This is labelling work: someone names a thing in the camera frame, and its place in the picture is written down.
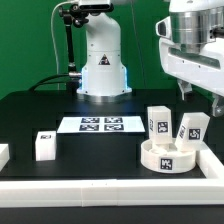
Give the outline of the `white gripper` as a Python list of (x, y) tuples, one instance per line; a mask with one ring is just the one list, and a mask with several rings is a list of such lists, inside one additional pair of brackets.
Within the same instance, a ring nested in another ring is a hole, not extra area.
[(162, 68), (165, 73), (178, 78), (177, 83), (183, 100), (192, 92), (191, 84), (215, 93), (213, 95), (212, 115), (224, 115), (224, 39), (203, 46), (198, 57), (205, 57), (219, 62), (218, 67), (193, 59), (192, 55), (185, 58), (175, 55), (172, 49), (179, 46), (171, 40), (159, 40), (159, 52)]

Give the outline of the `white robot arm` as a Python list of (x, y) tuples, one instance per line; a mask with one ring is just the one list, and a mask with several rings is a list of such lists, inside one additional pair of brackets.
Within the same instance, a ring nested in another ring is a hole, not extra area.
[[(121, 70), (120, 28), (105, 13), (115, 0), (78, 0), (87, 14), (87, 64), (82, 93), (96, 98), (127, 92)], [(170, 0), (169, 16), (156, 23), (165, 73), (183, 94), (193, 86), (213, 93), (212, 114), (224, 115), (224, 0)]]

